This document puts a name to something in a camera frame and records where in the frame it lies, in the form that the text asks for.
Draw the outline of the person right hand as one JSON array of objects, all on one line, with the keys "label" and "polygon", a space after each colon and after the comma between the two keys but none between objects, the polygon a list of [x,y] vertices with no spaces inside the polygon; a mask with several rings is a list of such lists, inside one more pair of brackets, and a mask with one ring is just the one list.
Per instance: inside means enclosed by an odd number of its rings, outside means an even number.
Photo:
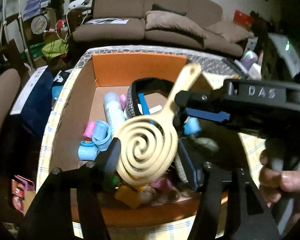
[{"label": "person right hand", "polygon": [[269,168],[267,150],[260,155],[260,192],[267,205],[277,203],[283,192],[300,193],[300,170],[278,172]]}]

